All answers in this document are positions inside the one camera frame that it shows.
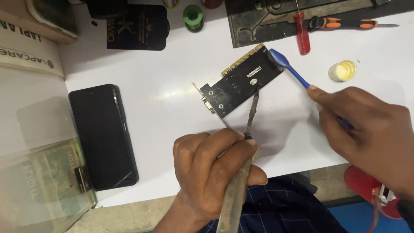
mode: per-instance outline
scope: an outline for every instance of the blue toothbrush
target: blue toothbrush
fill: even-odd
[[[302,84],[302,86],[307,90],[310,84],[306,82],[298,72],[296,72],[295,69],[289,64],[289,61],[287,58],[279,53],[278,51],[274,49],[269,49],[269,57],[279,66],[288,69],[293,76],[296,77],[296,79]],[[345,118],[339,117],[341,123],[349,128],[354,129],[354,126]]]

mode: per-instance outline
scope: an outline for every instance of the orange and black screwdriver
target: orange and black screwdriver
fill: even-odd
[[[322,18],[314,16],[310,19],[308,30],[314,31],[316,29],[359,29],[359,30],[369,30],[376,27],[398,27],[398,24],[379,24],[378,21],[371,19],[361,19],[361,20],[341,20],[337,18]]]

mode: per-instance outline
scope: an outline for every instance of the red object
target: red object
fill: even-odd
[[[382,185],[381,182],[355,166],[350,166],[345,171],[344,179],[350,189],[374,205],[372,195],[379,194],[379,189]],[[395,207],[399,200],[399,197],[396,197],[396,199],[388,201],[387,206],[381,206],[380,212],[388,218],[402,219]]]
[[[302,10],[298,11],[294,16],[296,21],[296,31],[299,45],[299,52],[301,55],[306,55],[311,51],[311,44],[309,42],[308,29],[305,26],[304,22],[304,12]]]
[[[201,3],[209,9],[215,9],[223,3],[223,0],[201,0]]]

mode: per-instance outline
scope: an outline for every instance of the white desk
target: white desk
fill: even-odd
[[[191,2],[201,5],[197,0]],[[199,87],[213,85],[224,69],[255,45],[233,49],[224,4],[215,10],[202,7],[204,28],[190,33],[182,20],[187,4],[190,1],[182,1],[168,11],[171,31],[163,51],[107,50],[106,22],[95,20],[99,24],[95,27],[86,7],[76,7],[81,36],[77,43],[60,47],[67,89],[106,83],[119,86],[140,175],[135,186],[97,192],[98,207],[175,195],[180,187],[174,174],[174,140],[224,127],[205,107],[190,80]],[[414,12],[384,17],[380,22],[401,26],[310,33],[312,49],[306,56],[299,54],[294,36],[265,45],[286,55],[309,83],[326,91],[357,86],[414,111]],[[331,81],[329,67],[347,59],[356,62],[356,77],[346,83]],[[251,98],[224,120],[244,131],[250,105]],[[263,147],[255,164],[268,177],[346,162],[313,123],[314,107],[288,72],[260,91],[252,136]]]

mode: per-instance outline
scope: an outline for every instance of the smartphone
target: smartphone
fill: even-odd
[[[92,189],[134,185],[139,177],[119,88],[72,91],[69,101]]]

